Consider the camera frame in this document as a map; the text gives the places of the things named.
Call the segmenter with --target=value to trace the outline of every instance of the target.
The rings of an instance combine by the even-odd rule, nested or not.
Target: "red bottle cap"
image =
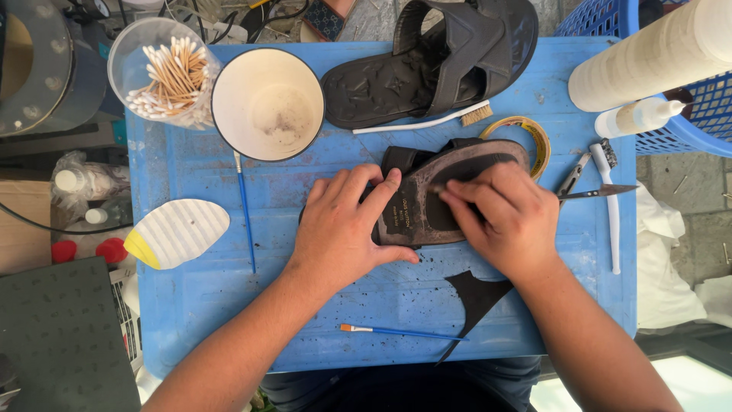
[[[51,259],[54,263],[71,262],[76,254],[76,242],[64,240],[51,245]]]
[[[128,254],[124,240],[120,238],[109,238],[97,246],[97,256],[104,256],[107,263],[121,262]]]

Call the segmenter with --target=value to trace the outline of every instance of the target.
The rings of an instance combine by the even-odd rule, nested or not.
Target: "hand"
[[[471,246],[512,281],[561,264],[554,246],[559,200],[517,163],[496,164],[471,182],[450,180],[440,199],[452,209]],[[485,222],[467,202],[478,207]]]
[[[313,282],[323,282],[336,293],[384,263],[418,263],[417,253],[410,248],[377,246],[371,240],[373,226],[401,180],[399,169],[392,169],[384,179],[375,164],[341,169],[332,179],[316,180],[286,269],[307,273]],[[359,204],[368,182],[375,188]]]

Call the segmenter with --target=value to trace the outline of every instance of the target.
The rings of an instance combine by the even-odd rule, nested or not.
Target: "blue workbench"
[[[226,233],[203,256],[167,271],[138,263],[144,359],[159,378],[167,375],[203,338],[241,311],[283,269],[293,250],[298,214],[315,179],[359,163],[380,163],[389,145],[438,150],[453,137],[477,136],[489,123],[511,115],[536,120],[551,140],[552,156],[539,183],[554,190],[581,152],[599,139],[596,115],[580,112],[567,95],[572,69],[609,47],[612,37],[549,37],[539,44],[526,72],[490,99],[495,114],[461,128],[457,120],[430,129],[354,136],[326,123],[315,143],[281,163],[244,162],[255,242],[252,275],[244,216],[231,149],[215,131],[198,132],[143,120],[127,112],[135,222],[173,199],[204,199],[231,216]],[[390,51],[391,43],[277,44],[301,57],[315,74],[363,56]],[[212,46],[224,62],[251,45]],[[494,136],[514,139],[533,155],[523,129],[499,128]],[[635,183],[635,140],[614,139],[619,166],[613,181]],[[576,190],[598,188],[590,162]],[[608,212],[603,198],[573,200],[561,210],[556,245],[561,257],[605,311],[635,335],[635,195],[619,196],[621,275],[610,271]],[[418,265],[392,263],[371,271],[336,294],[295,336],[272,371],[298,371],[379,364],[434,362],[449,341],[412,336],[346,333],[341,323],[456,335],[463,305],[444,277],[471,270],[484,280],[504,277],[467,243],[428,246]],[[545,353],[529,310],[512,290],[468,334],[449,360]],[[242,350],[247,341],[242,340]]]

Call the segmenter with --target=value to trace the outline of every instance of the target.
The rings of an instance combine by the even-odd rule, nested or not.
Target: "person's lap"
[[[531,387],[539,378],[539,360],[539,356],[479,359],[444,362],[440,367],[450,368],[453,373],[459,369],[475,382],[490,387],[517,411],[523,412],[529,404]],[[370,368],[270,373],[264,376],[261,388],[279,412],[299,412],[338,382],[353,379],[366,369]]]

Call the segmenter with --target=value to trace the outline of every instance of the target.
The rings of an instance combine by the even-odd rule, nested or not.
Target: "forearm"
[[[647,357],[557,261],[514,282],[555,370],[585,410],[680,411]]]
[[[332,296],[312,279],[301,268],[286,268],[246,309],[197,346],[144,410],[240,412],[282,349]],[[188,396],[194,393],[206,396]]]

